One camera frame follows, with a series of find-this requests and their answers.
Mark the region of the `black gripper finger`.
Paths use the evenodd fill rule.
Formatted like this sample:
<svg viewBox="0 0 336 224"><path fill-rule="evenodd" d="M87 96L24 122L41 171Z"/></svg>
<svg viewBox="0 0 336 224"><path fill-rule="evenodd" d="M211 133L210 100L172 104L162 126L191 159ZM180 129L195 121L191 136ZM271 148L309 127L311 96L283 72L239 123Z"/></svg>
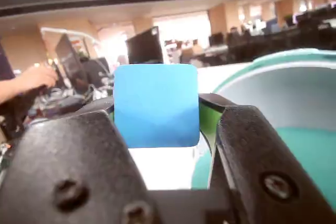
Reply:
<svg viewBox="0 0 336 224"><path fill-rule="evenodd" d="M224 209L210 223L335 223L335 213L254 106L200 94L200 131L212 153L208 187Z"/></svg>
<svg viewBox="0 0 336 224"><path fill-rule="evenodd" d="M105 111L29 127L1 185L1 223L159 223Z"/></svg>

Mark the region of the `bare operator hand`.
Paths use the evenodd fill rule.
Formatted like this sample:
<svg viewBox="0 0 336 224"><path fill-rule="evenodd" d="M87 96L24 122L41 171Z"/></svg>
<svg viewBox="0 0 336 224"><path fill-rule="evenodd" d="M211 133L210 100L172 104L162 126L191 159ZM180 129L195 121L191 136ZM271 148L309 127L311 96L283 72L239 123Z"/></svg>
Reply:
<svg viewBox="0 0 336 224"><path fill-rule="evenodd" d="M27 92L32 89L46 86L53 87L58 80L58 75L52 67L47 66L32 66L15 78L18 92Z"/></svg>

